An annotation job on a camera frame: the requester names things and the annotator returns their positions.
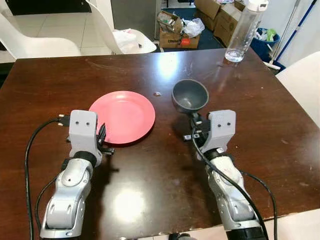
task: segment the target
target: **white plastic chair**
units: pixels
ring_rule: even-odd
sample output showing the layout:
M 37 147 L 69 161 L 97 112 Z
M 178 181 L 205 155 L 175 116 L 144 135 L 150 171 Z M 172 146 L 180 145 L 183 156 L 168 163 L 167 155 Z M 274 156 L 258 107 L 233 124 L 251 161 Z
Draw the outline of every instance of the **white plastic chair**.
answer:
M 111 30 L 115 30 L 114 25 L 114 17 L 112 13 L 111 0 L 90 0 L 90 3 L 96 6 L 96 8 L 100 11 L 106 23 L 109 25 Z
M 15 59 L 81 56 L 72 41 L 57 37 L 28 37 L 0 13 L 0 42 Z
M 12 16 L 12 12 L 10 11 L 10 8 L 5 0 L 0 0 L 0 14 L 3 14 L 7 17 Z
M 118 46 L 115 36 L 113 34 L 113 29 L 108 25 L 107 18 L 98 9 L 100 6 L 99 0 L 96 0 L 97 6 L 95 6 L 89 0 L 86 0 L 86 2 L 89 4 L 91 8 L 94 24 L 97 27 L 104 43 L 113 53 L 115 54 L 146 54 L 146 53 L 151 53 L 157 49 L 156 45 L 154 45 L 143 33 L 141 33 L 138 30 L 131 29 L 130 33 L 136 36 L 137 42 L 139 43 L 140 47 L 130 52 L 124 52 Z
M 276 77 L 320 128 L 320 51 L 295 62 Z

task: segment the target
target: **gray bowl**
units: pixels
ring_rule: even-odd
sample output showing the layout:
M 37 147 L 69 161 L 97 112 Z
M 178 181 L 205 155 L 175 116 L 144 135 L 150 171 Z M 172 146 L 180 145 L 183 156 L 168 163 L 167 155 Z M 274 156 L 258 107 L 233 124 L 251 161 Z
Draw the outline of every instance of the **gray bowl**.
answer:
M 184 114 L 192 114 L 202 109 L 209 101 L 209 93 L 204 85 L 192 79 L 183 79 L 174 85 L 172 103 Z

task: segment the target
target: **mop handle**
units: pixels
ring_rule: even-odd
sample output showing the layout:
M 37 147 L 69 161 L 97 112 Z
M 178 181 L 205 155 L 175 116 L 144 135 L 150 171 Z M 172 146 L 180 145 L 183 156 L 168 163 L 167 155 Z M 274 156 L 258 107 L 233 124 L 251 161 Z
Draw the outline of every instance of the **mop handle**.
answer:
M 278 53 L 278 51 L 279 51 L 279 49 L 280 49 L 280 45 L 281 45 L 281 43 L 282 43 L 282 41 L 283 41 L 283 39 L 284 39 L 284 37 L 285 37 L 285 35 L 286 35 L 286 32 L 287 32 L 287 30 L 288 30 L 288 28 L 289 28 L 289 25 L 290 25 L 290 23 L 291 23 L 291 21 L 292 21 L 292 18 L 294 17 L 294 14 L 295 14 L 295 12 L 296 12 L 296 10 L 297 10 L 297 7 L 298 7 L 299 3 L 300 3 L 300 0 L 296 0 L 296 1 L 295 1 L 293 10 L 292 10 L 291 15 L 290 15 L 290 18 L 289 18 L 289 21 L 287 22 L 287 24 L 286 24 L 286 26 L 285 26 L 285 29 L 284 29 L 284 31 L 283 31 L 283 34 L 282 34 L 282 36 L 281 36 L 281 38 L 280 38 L 280 41 L 279 41 L 278 45 L 276 46 L 276 48 L 275 48 L 275 50 L 274 50 L 274 52 L 273 52 L 272 58 L 271 58 L 271 60 L 270 60 L 270 62 L 269 62 L 270 64 L 273 64 L 273 63 L 274 63 L 274 60 L 275 60 L 275 58 L 276 58 L 276 55 L 277 55 L 277 53 Z
M 277 62 L 279 60 L 279 58 L 281 57 L 281 55 L 284 53 L 284 51 L 286 50 L 286 48 L 288 47 L 288 45 L 290 44 L 291 40 L 294 38 L 294 36 L 296 35 L 297 31 L 299 30 L 299 28 L 301 27 L 301 25 L 303 24 L 303 22 L 305 21 L 307 15 L 309 14 L 309 12 L 311 11 L 311 9 L 313 8 L 313 6 L 315 5 L 317 0 L 313 0 L 311 5 L 309 6 L 308 10 L 306 11 L 306 13 L 304 14 L 303 18 L 301 19 L 301 21 L 299 22 L 298 26 L 296 27 L 296 29 L 294 30 L 294 32 L 292 33 L 292 35 L 290 36 L 289 40 L 286 42 L 286 44 L 284 45 L 283 49 L 281 50 L 281 52 L 279 53 L 278 57 L 275 59 L 275 61 Z

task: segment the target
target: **black cable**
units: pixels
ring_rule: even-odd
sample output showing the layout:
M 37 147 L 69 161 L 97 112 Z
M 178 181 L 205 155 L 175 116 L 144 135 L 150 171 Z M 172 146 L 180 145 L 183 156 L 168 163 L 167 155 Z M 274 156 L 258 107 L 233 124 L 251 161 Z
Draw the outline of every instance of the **black cable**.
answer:
M 36 137 L 36 135 L 40 132 L 41 129 L 43 129 L 45 126 L 59 122 L 59 118 L 53 118 L 49 121 L 46 121 L 45 123 L 41 124 L 31 135 L 29 142 L 25 149 L 25 156 L 24 156 L 24 179 L 25 179 L 25 199 L 26 199 L 26 208 L 28 212 L 28 220 L 29 220 L 29 239 L 34 239 L 34 222 L 33 222 L 33 216 L 32 216 L 32 207 L 31 207 L 31 198 L 30 198 L 30 182 L 29 182 L 29 153 L 30 153 L 30 147 Z
M 201 158 L 204 160 L 205 164 L 207 164 L 213 171 L 215 171 L 217 174 L 219 174 L 221 177 L 223 177 L 224 179 L 226 179 L 229 183 L 232 184 L 232 186 L 234 186 L 243 196 L 244 198 L 249 202 L 249 204 L 251 205 L 251 207 L 253 208 L 264 233 L 264 236 L 266 238 L 266 240 L 269 240 L 268 237 L 268 233 L 267 233 L 267 229 L 264 223 L 264 220 L 262 219 L 256 205 L 254 204 L 254 202 L 251 200 L 251 198 L 249 197 L 249 195 L 242 189 L 242 187 L 240 187 L 236 182 L 234 182 L 230 177 L 228 177 L 227 175 L 225 175 L 222 171 L 220 171 L 215 165 L 213 165 L 207 158 L 206 156 L 202 153 L 202 151 L 200 150 L 200 148 L 198 147 L 196 140 L 195 140 L 195 133 L 196 130 L 195 128 L 192 129 L 192 134 L 191 134 L 191 139 L 193 142 L 194 147 L 196 148 L 197 153 L 201 156 Z
M 57 177 L 59 176 L 60 172 L 50 181 L 48 182 L 43 188 L 42 190 L 40 191 L 38 197 L 36 198 L 36 203 L 35 203 L 35 207 L 34 207 L 34 215 L 35 215 L 35 221 L 36 221 L 36 224 L 38 226 L 38 231 L 40 233 L 40 230 L 41 230 L 41 222 L 39 220 L 39 203 L 40 203 L 40 200 L 41 200 L 41 197 L 42 195 L 45 193 L 45 191 L 47 190 L 48 187 L 50 187 L 51 184 L 53 184 Z
M 247 175 L 250 178 L 253 178 L 254 180 L 258 181 L 262 186 L 268 191 L 271 199 L 272 199 L 272 205 L 273 205 L 273 232 L 274 232 L 274 240 L 278 239 L 278 211 L 277 211 L 277 203 L 275 196 L 271 192 L 270 188 L 267 186 L 267 184 L 262 181 L 260 178 L 258 178 L 255 175 L 252 175 L 251 173 L 240 171 L 243 175 Z

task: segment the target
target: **floor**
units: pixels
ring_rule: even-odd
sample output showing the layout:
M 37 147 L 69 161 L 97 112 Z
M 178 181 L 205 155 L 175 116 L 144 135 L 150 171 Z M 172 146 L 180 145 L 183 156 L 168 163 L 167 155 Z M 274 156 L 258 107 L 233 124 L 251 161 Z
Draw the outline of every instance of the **floor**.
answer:
M 279 240 L 319 240 L 320 209 L 290 214 L 278 219 L 277 235 Z M 274 239 L 274 221 L 265 222 L 270 240 Z M 205 229 L 187 231 L 197 240 L 227 240 L 222 225 Z M 139 240 L 168 240 L 168 235 L 140 238 Z
M 83 55 L 109 55 L 91 13 L 55 13 L 9 16 L 8 20 L 29 37 L 59 37 L 73 41 Z M 0 51 L 0 63 L 14 62 L 7 52 Z
M 178 0 L 168 0 L 169 9 L 184 9 L 184 8 L 195 8 L 195 4 L 192 2 L 191 5 L 189 2 L 178 2 Z M 162 0 L 161 8 L 167 8 L 167 0 Z

